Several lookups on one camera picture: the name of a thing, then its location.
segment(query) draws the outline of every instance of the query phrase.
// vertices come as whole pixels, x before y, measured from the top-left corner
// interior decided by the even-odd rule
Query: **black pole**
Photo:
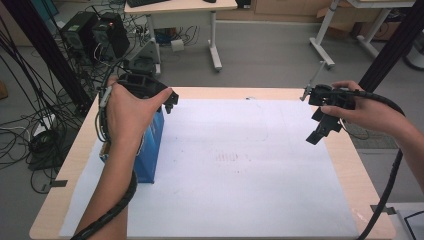
[[[398,60],[407,53],[423,28],[424,0],[416,0],[393,36],[362,77],[359,85],[365,91],[373,92]]]
[[[76,78],[32,2],[30,0],[1,1],[63,86],[79,113],[86,115],[93,100]]]

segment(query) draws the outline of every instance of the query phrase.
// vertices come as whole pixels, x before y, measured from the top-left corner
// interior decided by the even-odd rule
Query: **white paper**
[[[358,236],[323,141],[305,141],[312,114],[300,101],[180,100],[165,114],[155,183],[130,203],[128,237]],[[94,191],[93,151],[61,236]]]

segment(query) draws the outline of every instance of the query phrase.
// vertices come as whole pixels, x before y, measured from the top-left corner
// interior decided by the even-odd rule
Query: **table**
[[[202,0],[171,0],[135,8],[130,8],[126,4],[124,11],[129,14],[146,14],[150,36],[153,39],[155,38],[154,29],[210,25],[209,50],[215,69],[220,71],[222,64],[215,44],[216,11],[235,8],[237,8],[237,3],[234,0],[217,0],[216,3]],[[156,73],[160,74],[159,64],[156,65]]]
[[[397,8],[397,7],[411,7],[415,2],[414,0],[347,0],[347,1],[356,8],[382,8],[380,15],[374,21],[367,35],[365,37],[361,35],[357,36],[359,43],[366,50],[368,50],[371,53],[371,55],[373,55],[374,57],[378,55],[378,51],[371,45],[370,42],[372,38],[374,37],[374,35],[377,33],[381,24],[389,15],[390,10],[392,8]],[[319,29],[317,36],[315,38],[313,37],[309,38],[309,41],[311,42],[312,46],[316,49],[319,55],[321,55],[321,57],[324,59],[328,68],[334,67],[335,63],[331,59],[331,57],[327,54],[327,52],[324,50],[324,48],[321,46],[321,43],[325,33],[327,32],[328,26],[331,23],[331,19],[333,18],[334,13],[336,12],[339,2],[340,0],[334,0],[331,3],[327,11],[327,14],[324,17],[324,20],[322,22],[321,28]]]
[[[295,100],[303,89],[275,88],[184,88],[175,87],[181,99],[281,99]],[[73,191],[96,141],[94,119],[97,105],[90,109],[56,181],[67,181],[66,187],[52,188],[30,230],[33,239],[60,239]],[[344,190],[352,216],[362,232],[372,215],[370,205],[378,203],[378,195],[364,166],[345,132],[331,133],[324,139]],[[386,214],[382,214],[368,239],[393,239],[395,229]]]

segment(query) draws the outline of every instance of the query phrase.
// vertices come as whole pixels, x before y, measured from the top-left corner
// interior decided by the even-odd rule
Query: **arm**
[[[335,88],[362,90],[353,81],[333,84]],[[402,114],[387,105],[364,98],[355,98],[355,110],[336,106],[323,106],[323,113],[340,117],[363,128],[384,132],[392,136],[405,156],[409,168],[424,192],[424,135]]]
[[[110,78],[109,84],[116,80],[116,77]],[[141,138],[154,113],[171,93],[172,89],[168,88],[153,98],[141,100],[123,86],[113,85],[107,105],[108,129],[112,141],[109,158],[76,232],[96,221],[121,200],[131,181]],[[126,208],[90,239],[126,239],[127,217]]]

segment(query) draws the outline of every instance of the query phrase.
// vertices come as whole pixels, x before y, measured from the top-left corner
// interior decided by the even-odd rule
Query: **hand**
[[[107,104],[108,128],[111,141],[115,144],[136,143],[139,146],[141,138],[153,119],[158,108],[172,93],[167,88],[149,99],[139,99],[125,87],[115,84],[118,77],[108,80],[112,92]]]
[[[341,81],[332,85],[334,88],[347,87],[349,90],[363,89],[354,81]],[[399,112],[389,106],[361,97],[355,97],[355,110],[347,110],[336,106],[322,106],[323,113],[340,117],[349,123],[357,124],[363,128],[384,132],[396,137],[402,129],[402,123],[408,120]]]

